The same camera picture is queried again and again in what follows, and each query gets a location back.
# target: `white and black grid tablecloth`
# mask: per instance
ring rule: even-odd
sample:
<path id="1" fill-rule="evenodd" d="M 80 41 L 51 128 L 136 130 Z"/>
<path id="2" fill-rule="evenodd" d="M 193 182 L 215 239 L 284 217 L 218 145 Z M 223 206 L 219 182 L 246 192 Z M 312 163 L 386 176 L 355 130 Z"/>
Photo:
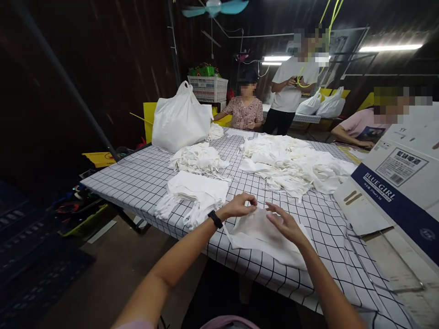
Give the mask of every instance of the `white and black grid tablecloth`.
<path id="1" fill-rule="evenodd" d="M 302 203 L 298 204 L 297 199 L 286 194 L 267 191 L 264 179 L 238 169 L 243 158 L 239 145 L 243 142 L 242 136 L 224 135 L 210 143 L 218 150 L 223 160 L 230 162 L 229 167 L 220 171 L 224 177 L 234 177 L 229 183 L 227 201 L 244 191 L 255 195 L 260 207 L 267 201 L 280 205 L 306 227 L 331 276 L 369 327 L 416 327 L 396 294 L 371 284 L 369 278 L 375 284 L 392 290 L 365 242 L 356 237 L 348 238 L 348 234 L 355 233 L 335 199 L 311 190 L 303 196 Z M 327 151 L 339 159 L 350 161 L 334 145 L 310 143 L 317 150 Z M 168 221 L 154 217 L 157 202 L 166 194 L 167 181 L 177 174 L 168 168 L 170 157 L 171 153 L 150 146 L 95 173 L 82 183 L 104 199 L 137 214 L 160 231 L 181 239 L 189 233 L 188 228 L 183 225 L 182 218 L 192 208 L 191 202 L 181 202 Z M 229 218 L 225 223 L 229 232 L 235 222 L 236 218 Z M 348 239 L 352 241 L 355 251 Z M 204 253 L 267 288 L 322 313 L 308 272 L 281 265 L 273 257 L 259 250 L 231 249 L 222 229 L 215 232 Z M 359 262 L 359 257 L 367 274 Z"/>

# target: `watch strap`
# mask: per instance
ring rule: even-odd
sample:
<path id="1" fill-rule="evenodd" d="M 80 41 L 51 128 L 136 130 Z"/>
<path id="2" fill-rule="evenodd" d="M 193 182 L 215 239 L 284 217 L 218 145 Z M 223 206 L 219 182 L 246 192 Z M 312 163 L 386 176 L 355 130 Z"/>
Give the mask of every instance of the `watch strap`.
<path id="1" fill-rule="evenodd" d="M 209 212 L 209 217 L 212 218 L 212 220 L 217 228 L 223 227 L 223 223 L 221 222 L 221 219 L 216 215 L 215 210 L 212 210 L 211 212 Z"/>

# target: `fluorescent light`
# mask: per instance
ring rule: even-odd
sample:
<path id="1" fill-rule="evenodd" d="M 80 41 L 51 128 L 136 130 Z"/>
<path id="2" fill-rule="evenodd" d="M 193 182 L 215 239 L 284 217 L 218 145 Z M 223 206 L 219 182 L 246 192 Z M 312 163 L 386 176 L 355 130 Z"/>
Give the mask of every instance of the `fluorescent light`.
<path id="1" fill-rule="evenodd" d="M 274 65 L 274 66 L 279 66 L 282 65 L 281 62 L 262 62 L 262 65 Z"/>
<path id="2" fill-rule="evenodd" d="M 376 47 L 362 47 L 359 51 L 362 52 L 380 52 L 380 51 L 392 51 L 392 50 L 414 50 L 421 48 L 421 44 L 415 45 L 400 45 L 400 46 L 376 46 Z"/>
<path id="3" fill-rule="evenodd" d="M 284 62 L 284 61 L 286 61 L 286 60 L 288 60 L 290 58 L 291 58 L 291 56 L 264 56 L 264 61 L 267 61 L 267 62 L 278 62 L 278 61 Z"/>

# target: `box label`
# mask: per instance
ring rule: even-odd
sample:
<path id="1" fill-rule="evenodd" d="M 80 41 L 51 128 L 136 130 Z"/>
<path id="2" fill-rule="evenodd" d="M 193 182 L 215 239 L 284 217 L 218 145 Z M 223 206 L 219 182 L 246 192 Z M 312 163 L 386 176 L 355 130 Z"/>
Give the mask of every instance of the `box label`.
<path id="1" fill-rule="evenodd" d="M 401 186 L 426 164 L 424 160 L 407 151 L 396 148 L 379 167 L 376 172 L 380 173 L 396 187 Z"/>
<path id="2" fill-rule="evenodd" d="M 439 265 L 439 222 L 366 165 L 351 177 Z"/>

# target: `white plastic bag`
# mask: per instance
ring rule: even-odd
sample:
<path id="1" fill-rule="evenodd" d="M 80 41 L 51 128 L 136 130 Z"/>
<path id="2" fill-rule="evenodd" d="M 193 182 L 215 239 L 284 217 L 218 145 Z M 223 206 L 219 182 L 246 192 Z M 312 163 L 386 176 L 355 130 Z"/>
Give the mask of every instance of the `white plastic bag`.
<path id="1" fill-rule="evenodd" d="M 320 107 L 321 93 L 320 88 L 314 96 L 301 102 L 296 109 L 297 114 L 314 115 Z"/>
<path id="2" fill-rule="evenodd" d="M 184 81 L 172 98 L 159 98 L 154 113 L 152 144 L 175 153 L 204 140 L 210 129 L 211 105 L 201 105 Z"/>
<path id="3" fill-rule="evenodd" d="M 344 88 L 340 87 L 332 96 L 328 96 L 320 104 L 316 115 L 318 117 L 334 118 L 338 117 L 343 110 L 345 100 L 342 98 Z"/>

